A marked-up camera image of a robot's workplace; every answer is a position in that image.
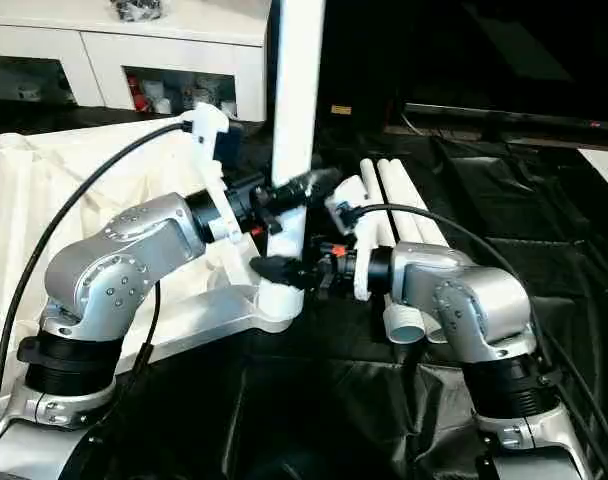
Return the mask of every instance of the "white pvc pipe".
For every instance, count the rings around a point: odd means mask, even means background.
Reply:
[[[404,202],[402,203],[404,203],[404,205],[421,208],[422,210],[428,210],[424,200],[420,196],[420,192],[417,191],[415,184],[406,172],[402,162],[400,162],[398,158],[395,158],[391,160],[389,165],[395,172],[394,177],[399,182],[399,190],[404,195]],[[444,234],[434,220],[415,215],[415,224],[420,231],[420,235],[422,235],[422,240],[424,240],[424,243],[448,247],[448,242],[446,241],[446,238],[444,238]]]
[[[377,174],[373,162],[365,158],[360,162],[362,179],[366,186],[369,199],[373,203],[384,203]],[[377,237],[379,245],[395,246],[395,236],[386,212],[373,212],[378,215]],[[390,295],[384,296],[385,308],[383,312],[384,329],[386,337],[393,343],[410,344],[424,338],[424,318],[419,310],[405,305],[396,305],[391,301]]]
[[[384,203],[382,191],[380,190],[380,185],[377,181],[375,167],[370,158],[365,158],[360,162],[360,170],[362,171],[362,180],[364,181],[364,186],[366,187],[369,198],[373,203]],[[388,220],[388,215],[386,212],[373,213],[377,217],[377,243],[386,247],[394,247],[395,236],[393,235],[393,229]]]
[[[411,177],[409,177],[399,159],[391,162],[380,160],[377,167],[390,203],[427,209],[424,200],[420,197]],[[408,217],[412,217],[411,221],[413,221],[415,230],[408,228]],[[395,219],[395,226],[397,227],[400,240],[415,243],[433,243],[448,247],[444,235],[442,235],[442,232],[433,220],[426,219],[428,222],[423,222],[421,220],[424,220],[424,217],[410,213],[400,213],[399,220],[394,213],[393,218]],[[439,322],[425,312],[422,312],[421,316],[429,341],[432,343],[445,343],[446,340],[441,335],[442,327]]]
[[[273,173],[276,186],[311,168],[325,0],[282,0],[277,71]],[[280,216],[283,232],[268,239],[267,255],[299,257],[306,209]],[[258,307],[276,320],[302,311],[304,292],[267,280],[260,283]]]
[[[377,169],[382,178],[382,185],[386,192],[386,197],[389,203],[401,203],[406,205],[407,198],[403,190],[403,185],[395,178],[395,171],[391,167],[388,160],[385,158],[377,162]],[[404,242],[422,243],[422,235],[420,234],[413,215],[404,212],[393,212],[393,220],[400,240]]]

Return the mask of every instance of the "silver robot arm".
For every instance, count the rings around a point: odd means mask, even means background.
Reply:
[[[481,478],[592,479],[568,412],[532,356],[537,343],[522,285],[436,245],[397,244],[389,271],[393,300],[438,319],[462,363],[490,449],[478,462]]]
[[[46,480],[70,469],[114,398],[115,366],[138,307],[155,282],[204,251],[191,209],[172,193],[55,256],[40,331],[18,353],[29,368],[0,422],[0,472]]]
[[[155,282],[205,248],[191,210],[175,193],[122,212],[52,260],[42,330],[73,340],[123,338]]]

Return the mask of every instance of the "black plastic sheet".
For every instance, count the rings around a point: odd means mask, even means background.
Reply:
[[[1,118],[0,133],[37,133],[136,117],[77,109]],[[572,150],[324,131],[318,150],[347,174],[364,157],[400,158],[431,210],[492,241],[608,419],[608,185],[588,162]],[[269,156],[270,136],[247,139],[241,166]],[[483,447],[457,365],[448,349],[384,341],[381,309],[377,299],[310,296],[282,334],[246,332],[152,365],[124,405],[109,478],[476,478]]]

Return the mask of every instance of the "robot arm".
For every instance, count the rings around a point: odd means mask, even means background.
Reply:
[[[319,202],[338,180],[337,170],[315,170],[271,188],[253,175],[225,195],[243,231],[276,232],[276,216]],[[18,351],[29,367],[0,422],[0,472],[31,480],[78,478],[78,469],[70,468],[74,453],[94,438],[97,420],[112,405],[115,367],[137,309],[157,281],[225,235],[208,192],[186,199],[172,193],[129,208],[55,256],[46,272],[49,300],[39,333]],[[30,455],[18,457],[18,448]]]
[[[354,179],[345,181],[325,202],[343,234],[357,233],[345,221],[351,219],[346,212],[368,201],[363,189],[354,187]],[[400,242],[375,248],[361,266],[359,255],[359,250],[335,247],[323,249],[313,265],[273,257],[253,259],[251,266],[271,281],[298,288],[346,290],[347,283],[367,278],[373,291],[390,293],[395,303],[433,316],[462,366],[478,431],[488,447],[477,462],[480,478],[592,479],[554,375],[541,373],[534,356],[530,301],[517,279],[437,245]]]

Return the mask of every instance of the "white vertical pole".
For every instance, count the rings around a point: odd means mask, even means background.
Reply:
[[[273,137],[276,186],[311,168],[324,7],[325,0],[282,0]],[[299,257],[306,209],[287,212],[280,221],[284,231],[269,238],[267,255]],[[302,310],[304,292],[262,280],[257,302],[269,317],[294,318]]]

